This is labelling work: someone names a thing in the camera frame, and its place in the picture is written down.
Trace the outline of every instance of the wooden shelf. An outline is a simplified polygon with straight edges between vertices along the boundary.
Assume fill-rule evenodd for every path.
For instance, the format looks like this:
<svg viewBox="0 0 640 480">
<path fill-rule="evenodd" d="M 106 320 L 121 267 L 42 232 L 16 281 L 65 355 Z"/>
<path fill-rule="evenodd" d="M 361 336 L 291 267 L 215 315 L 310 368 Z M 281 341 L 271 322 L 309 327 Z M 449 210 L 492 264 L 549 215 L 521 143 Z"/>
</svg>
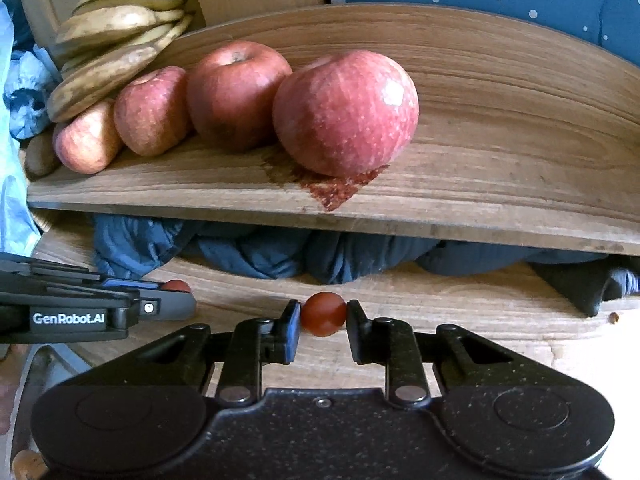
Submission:
<svg viewBox="0 0 640 480">
<path fill-rule="evenodd" d="M 34 256 L 91 266 L 92 231 L 81 218 L 65 221 L 46 233 Z M 634 435 L 640 425 L 634 375 L 640 330 L 640 298 L 604 303 L 591 319 L 579 315 L 527 266 L 469 278 L 428 274 L 414 264 L 341 286 L 319 286 L 309 277 L 255 280 L 208 269 L 198 262 L 174 258 L 149 275 L 166 281 L 187 281 L 198 300 L 193 322 L 206 322 L 216 332 L 232 330 L 240 320 L 277 316 L 287 300 L 304 300 L 319 290 L 333 290 L 358 299 L 369 317 L 404 319 L 416 330 L 433 332 L 441 323 L 454 322 L 517 352 L 568 373 L 594 386 L 612 404 L 616 431 L 602 470 L 616 480 L 635 480 Z M 620 321 L 610 324 L 611 312 Z M 101 364 L 161 337 L 187 322 L 147 322 L 130 331 L 126 340 L 75 345 L 81 356 Z M 430 385 L 433 374 L 426 365 Z M 220 370 L 209 389 L 215 387 Z M 351 361 L 346 331 L 329 338 L 303 333 L 296 361 L 288 367 L 264 368 L 264 386 L 349 388 L 382 386 L 382 367 L 359 367 Z"/>
<path fill-rule="evenodd" d="M 367 4 L 207 28 L 151 68 L 190 68 L 236 38 L 294 68 L 345 48 L 391 56 L 420 94 L 414 142 L 350 186 L 303 174 L 277 147 L 229 155 L 191 138 L 158 158 L 125 152 L 91 177 L 62 168 L 30 186 L 31 205 L 640 254 L 635 66 L 509 18 Z"/>
</svg>

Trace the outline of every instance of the curved wooden panel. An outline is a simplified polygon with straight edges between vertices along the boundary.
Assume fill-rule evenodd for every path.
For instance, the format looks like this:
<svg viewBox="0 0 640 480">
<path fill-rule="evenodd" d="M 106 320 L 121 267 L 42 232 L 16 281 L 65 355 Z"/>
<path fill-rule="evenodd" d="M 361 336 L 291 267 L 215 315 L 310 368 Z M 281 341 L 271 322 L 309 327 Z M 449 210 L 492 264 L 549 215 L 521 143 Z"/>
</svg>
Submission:
<svg viewBox="0 0 640 480">
<path fill-rule="evenodd" d="M 90 178 L 59 170 L 30 187 L 31 205 L 640 254 L 635 66 L 509 18 L 366 4 L 207 28 L 151 68 L 190 68 L 237 38 L 294 68 L 345 48 L 391 56 L 420 94 L 414 142 L 348 186 L 300 176 L 276 147 L 228 155 L 194 138 L 154 159 L 126 153 Z"/>
<path fill-rule="evenodd" d="M 75 216 L 65 216 L 38 243 L 34 256 L 78 266 L 92 266 L 92 231 Z M 212 270 L 174 258 L 149 279 L 187 281 L 198 300 L 192 322 L 209 323 L 215 332 L 233 330 L 249 317 L 277 316 L 289 299 L 304 300 L 319 290 L 358 299 L 369 317 L 404 319 L 415 330 L 434 332 L 453 322 L 594 386 L 611 403 L 616 429 L 601 470 L 616 480 L 636 480 L 636 434 L 640 425 L 636 377 L 630 373 L 638 355 L 640 298 L 607 301 L 597 317 L 585 319 L 537 277 L 517 265 L 482 276 L 435 276 L 414 264 L 367 276 L 353 283 L 319 286 L 308 276 L 255 280 Z M 617 312 L 620 321 L 607 321 Z M 141 322 L 128 339 L 74 345 L 83 358 L 101 364 L 187 322 Z M 425 365 L 430 389 L 433 373 Z M 213 382 L 220 376 L 220 369 Z M 284 388 L 382 387 L 384 368 L 357 366 L 351 359 L 346 330 L 327 338 L 302 333 L 296 360 L 289 366 L 263 368 L 263 386 Z"/>
</svg>

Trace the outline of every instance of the cherry tomato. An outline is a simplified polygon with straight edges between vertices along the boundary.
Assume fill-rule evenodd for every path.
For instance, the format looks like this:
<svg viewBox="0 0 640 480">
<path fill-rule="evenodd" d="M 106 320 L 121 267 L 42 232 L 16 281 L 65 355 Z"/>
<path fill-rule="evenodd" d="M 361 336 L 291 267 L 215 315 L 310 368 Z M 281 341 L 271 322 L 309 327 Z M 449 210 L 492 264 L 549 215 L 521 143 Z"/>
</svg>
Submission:
<svg viewBox="0 0 640 480">
<path fill-rule="evenodd" d="M 317 337 L 335 334 L 347 319 L 347 304 L 334 292 L 318 292 L 300 311 L 302 328 Z"/>
<path fill-rule="evenodd" d="M 183 280 L 169 280 L 160 285 L 160 290 L 174 290 L 176 292 L 191 293 L 191 287 Z"/>
</svg>

